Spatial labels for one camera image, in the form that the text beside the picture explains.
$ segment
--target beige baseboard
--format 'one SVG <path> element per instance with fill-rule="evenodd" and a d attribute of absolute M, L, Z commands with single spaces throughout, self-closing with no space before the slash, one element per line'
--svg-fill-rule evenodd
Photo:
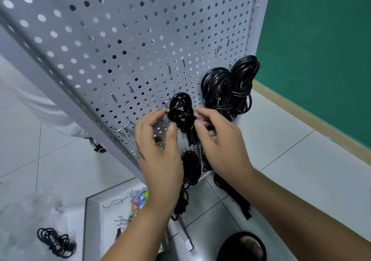
<path fill-rule="evenodd" d="M 335 129 L 331 125 L 327 124 L 323 120 L 300 108 L 296 104 L 278 95 L 277 93 L 273 92 L 257 81 L 253 81 L 253 90 L 261 94 L 263 97 L 270 100 L 271 102 L 275 103 L 280 108 L 290 113 L 292 116 L 298 118 L 300 121 L 312 127 L 314 130 L 317 130 L 319 133 L 326 136 L 342 148 L 346 149 L 351 154 L 358 157 L 360 160 L 366 162 L 368 165 L 371 165 L 371 150 L 369 148 L 354 141 L 353 139 L 346 136 L 344 133 Z"/>

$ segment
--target black sandal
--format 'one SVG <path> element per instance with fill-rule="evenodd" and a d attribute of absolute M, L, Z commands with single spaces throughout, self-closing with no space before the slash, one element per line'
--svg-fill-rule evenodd
<path fill-rule="evenodd" d="M 249 236 L 257 241 L 263 251 L 262 259 L 259 259 L 250 249 L 247 249 L 241 244 L 240 239 L 244 236 Z M 221 246 L 217 261 L 226 260 L 251 260 L 251 261 L 267 261 L 267 251 L 260 238 L 249 232 L 239 232 L 231 235 Z"/>

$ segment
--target perforated metal panel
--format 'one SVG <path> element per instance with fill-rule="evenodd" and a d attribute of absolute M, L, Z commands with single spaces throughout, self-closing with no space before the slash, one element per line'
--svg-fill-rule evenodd
<path fill-rule="evenodd" d="M 203 75 L 245 55 L 255 7 L 255 0 L 1 1 L 9 29 L 135 164 L 134 125 L 127 127 L 129 138 L 113 130 L 166 107 L 161 98 L 178 92 L 203 106 Z M 161 122 L 156 136 L 168 124 Z M 190 149 L 182 133 L 179 148 Z"/>

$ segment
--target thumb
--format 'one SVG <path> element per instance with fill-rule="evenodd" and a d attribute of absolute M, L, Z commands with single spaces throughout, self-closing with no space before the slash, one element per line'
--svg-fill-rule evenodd
<path fill-rule="evenodd" d="M 211 136 L 209 135 L 206 127 L 202 125 L 201 122 L 195 122 L 194 127 L 205 151 L 216 146 L 214 141 L 211 139 Z"/>
<path fill-rule="evenodd" d="M 165 152 L 178 150 L 178 131 L 177 124 L 175 122 L 171 123 L 167 128 L 166 132 L 166 146 Z"/>

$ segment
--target green wall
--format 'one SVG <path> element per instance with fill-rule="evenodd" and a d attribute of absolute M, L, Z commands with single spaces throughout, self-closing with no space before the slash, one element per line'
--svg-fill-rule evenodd
<path fill-rule="evenodd" d="M 256 80 L 371 148 L 371 0 L 269 0 Z"/>

